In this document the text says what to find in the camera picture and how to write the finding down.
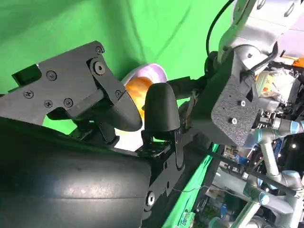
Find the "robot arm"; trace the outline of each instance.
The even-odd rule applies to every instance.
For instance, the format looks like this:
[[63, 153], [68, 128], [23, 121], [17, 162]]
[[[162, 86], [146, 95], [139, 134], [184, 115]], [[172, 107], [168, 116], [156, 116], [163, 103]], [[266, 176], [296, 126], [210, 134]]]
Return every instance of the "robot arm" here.
[[235, 50], [243, 67], [251, 69], [273, 52], [278, 38], [295, 23], [302, 9], [301, 0], [237, 1], [233, 23], [219, 43], [218, 62], [223, 63], [227, 53]]

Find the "gray metal rod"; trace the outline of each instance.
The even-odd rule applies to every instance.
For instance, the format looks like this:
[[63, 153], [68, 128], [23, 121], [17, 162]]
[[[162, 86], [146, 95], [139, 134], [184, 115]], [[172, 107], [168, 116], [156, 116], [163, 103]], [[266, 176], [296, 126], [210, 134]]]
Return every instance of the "gray metal rod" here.
[[252, 217], [254, 217], [260, 206], [261, 205], [258, 202], [248, 202], [232, 224], [231, 228], [245, 228]]
[[278, 169], [277, 164], [276, 164], [276, 158], [275, 158], [275, 155], [274, 155], [274, 151], [272, 149], [271, 142], [261, 144], [261, 150], [262, 150], [263, 157], [264, 157], [264, 160], [265, 160], [265, 166], [266, 166], [266, 169], [267, 169], [268, 176], [270, 178], [278, 176], [279, 175], [279, 169]]
[[[212, 184], [218, 187], [225, 187], [234, 191], [235, 193], [239, 194], [240, 198], [244, 199], [245, 201], [250, 200], [247, 196], [243, 194], [246, 182], [232, 174], [225, 172], [221, 168], [218, 169], [217, 175], [215, 175]], [[287, 202], [270, 193], [266, 194], [269, 196], [270, 200], [267, 205], [264, 205], [264, 207], [280, 214], [289, 214], [294, 211], [293, 208]]]

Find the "green backdrop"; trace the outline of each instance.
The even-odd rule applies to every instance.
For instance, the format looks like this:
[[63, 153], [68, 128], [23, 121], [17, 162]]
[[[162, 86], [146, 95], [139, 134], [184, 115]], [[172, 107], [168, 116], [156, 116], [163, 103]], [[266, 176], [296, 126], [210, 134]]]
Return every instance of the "green backdrop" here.
[[[225, 2], [3, 0], [0, 2], [0, 94], [16, 87], [13, 73], [93, 40], [103, 44], [107, 65], [119, 79], [144, 63], [160, 64], [169, 79], [197, 78], [204, 72], [209, 26]], [[220, 37], [229, 27], [230, 14], [231, 10], [227, 10], [216, 24], [210, 50], [217, 50]], [[74, 128], [70, 121], [46, 119], [44, 124], [64, 133]], [[203, 180], [208, 163], [209, 158], [198, 169], [199, 178], [191, 180], [195, 186]], [[174, 227], [174, 221], [179, 220], [179, 213], [175, 212], [166, 227]]]

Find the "orange object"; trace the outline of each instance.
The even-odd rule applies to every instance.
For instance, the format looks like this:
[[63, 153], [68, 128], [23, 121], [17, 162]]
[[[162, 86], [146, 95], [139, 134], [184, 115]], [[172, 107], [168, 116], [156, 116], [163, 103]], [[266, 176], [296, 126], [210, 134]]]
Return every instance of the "orange object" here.
[[299, 58], [295, 60], [293, 66], [304, 68], [304, 58]]
[[139, 114], [142, 119], [144, 119], [144, 102], [148, 92], [148, 88], [153, 84], [153, 82], [147, 77], [134, 77], [125, 86], [126, 90], [133, 99]]

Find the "screw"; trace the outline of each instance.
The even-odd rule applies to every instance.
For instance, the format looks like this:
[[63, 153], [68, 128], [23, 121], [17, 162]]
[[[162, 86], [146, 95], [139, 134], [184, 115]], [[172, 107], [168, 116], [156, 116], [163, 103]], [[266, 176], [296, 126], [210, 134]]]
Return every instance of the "screw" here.
[[122, 92], [120, 92], [119, 90], [116, 90], [116, 92], [115, 92], [116, 97], [120, 97], [121, 94], [122, 94]]
[[232, 123], [233, 125], [236, 125], [236, 124], [238, 123], [238, 121], [237, 121], [236, 118], [232, 118], [232, 119], [231, 119], [231, 123]]
[[102, 49], [102, 47], [100, 46], [97, 46], [96, 49], [95, 49], [96, 53], [98, 55], [101, 55], [102, 53], [104, 53], [105, 51]]
[[54, 71], [49, 70], [47, 71], [47, 79], [50, 81], [55, 81], [57, 79], [57, 74]]
[[34, 96], [34, 93], [31, 90], [26, 90], [23, 92], [23, 96], [27, 99], [31, 99]]
[[241, 106], [245, 107], [246, 106], [246, 101], [241, 101]]
[[104, 65], [101, 62], [95, 62], [95, 64], [94, 64], [94, 71], [98, 75], [103, 75], [105, 73]]
[[44, 101], [44, 106], [46, 108], [51, 108], [51, 107], [53, 107], [53, 102], [51, 100], [45, 100]]
[[154, 194], [154, 192], [149, 191], [148, 196], [147, 196], [146, 204], [147, 204], [147, 206], [150, 207], [154, 204], [154, 202], [155, 202], [155, 194]]
[[73, 101], [71, 98], [66, 98], [64, 101], [63, 101], [63, 104], [65, 105], [65, 107], [67, 108], [70, 108], [73, 106]]

